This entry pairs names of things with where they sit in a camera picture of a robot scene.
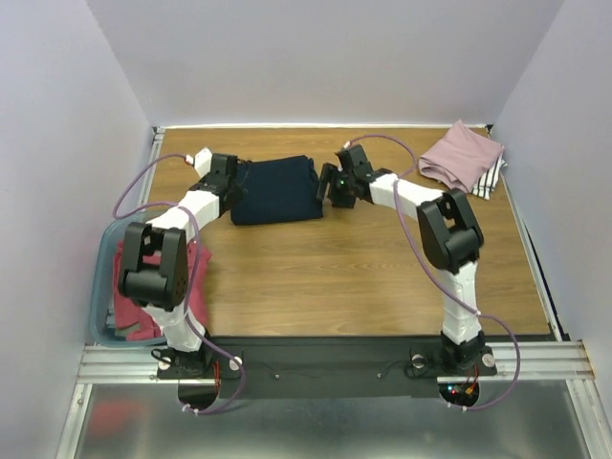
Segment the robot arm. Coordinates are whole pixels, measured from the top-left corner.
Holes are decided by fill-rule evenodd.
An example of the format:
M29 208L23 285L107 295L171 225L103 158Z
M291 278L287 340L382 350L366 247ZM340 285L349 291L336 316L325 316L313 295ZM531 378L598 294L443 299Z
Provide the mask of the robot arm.
M362 199L396 208L396 174L386 169L373 170L358 144L342 149L338 156L340 167L323 167L319 200L329 186L328 197L336 207L351 208L356 199ZM443 192L400 180L398 194L400 211L419 222L423 252L437 269L439 283L477 312L475 275L484 238L465 193L457 189ZM454 221L450 227L448 220ZM449 366L468 365L485 346L478 315L444 294L443 306L445 360Z
M126 231L121 258L119 291L139 304L160 326L168 347L182 353L198 353L202 341L188 326L189 314L201 336L206 329L185 306L188 282L187 245L194 236L188 210L198 229L213 222L244 192L236 182L238 158L212 154L207 148L186 162L201 180L194 184L177 206L146 223L131 223ZM147 255L159 254L160 264L146 263Z

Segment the dark blue towel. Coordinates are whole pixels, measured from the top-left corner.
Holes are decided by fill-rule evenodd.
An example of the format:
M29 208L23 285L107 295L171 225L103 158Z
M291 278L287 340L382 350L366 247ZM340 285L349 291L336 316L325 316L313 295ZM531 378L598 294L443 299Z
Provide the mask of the dark blue towel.
M247 194L231 210L234 225L265 225L323 217L317 201L318 175L312 159L293 156L282 160L238 166L238 182Z

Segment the white backdrop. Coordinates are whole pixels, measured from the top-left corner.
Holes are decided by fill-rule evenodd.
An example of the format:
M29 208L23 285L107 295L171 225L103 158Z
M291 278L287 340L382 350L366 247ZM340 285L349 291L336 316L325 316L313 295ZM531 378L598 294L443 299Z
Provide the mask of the white backdrop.
M612 418L612 3L567 0L493 129L562 324Z
M561 0L88 0L149 120L497 120Z
M3 7L0 456L45 459L75 387L99 240L151 131L84 1Z

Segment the wooden table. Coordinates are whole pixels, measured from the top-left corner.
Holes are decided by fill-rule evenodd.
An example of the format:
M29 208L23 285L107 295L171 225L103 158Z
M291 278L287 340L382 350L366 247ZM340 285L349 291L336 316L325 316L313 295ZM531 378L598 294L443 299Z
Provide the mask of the wooden table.
M204 146L253 161L305 154L317 170L347 140L366 132L398 137L423 154L446 129L174 129L162 155L195 154ZM392 142L364 141L374 168L397 172L410 164ZM180 200L197 182L180 160L158 165L149 201ZM439 184L414 173L422 186ZM507 320L517 333L548 333L506 190L490 201L470 196L485 235L477 274L479 308ZM437 334L441 293L426 278L389 208L358 202L354 209L326 202L322 220L235 227L226 214L202 230L213 256L205 292L215 335ZM415 222L408 222L418 236ZM486 332L503 333L483 323Z

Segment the blue plastic tray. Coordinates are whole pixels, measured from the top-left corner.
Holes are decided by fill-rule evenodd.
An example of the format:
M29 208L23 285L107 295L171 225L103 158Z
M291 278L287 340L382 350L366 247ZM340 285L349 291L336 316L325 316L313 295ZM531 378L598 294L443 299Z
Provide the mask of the blue plastic tray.
M94 287L89 312L89 333L99 344L106 347L143 347L165 344L165 338L128 341L115 336L113 304L113 258L117 244L131 222L146 222L159 212L141 212L122 220L114 221L102 235L99 244L98 262L94 276Z

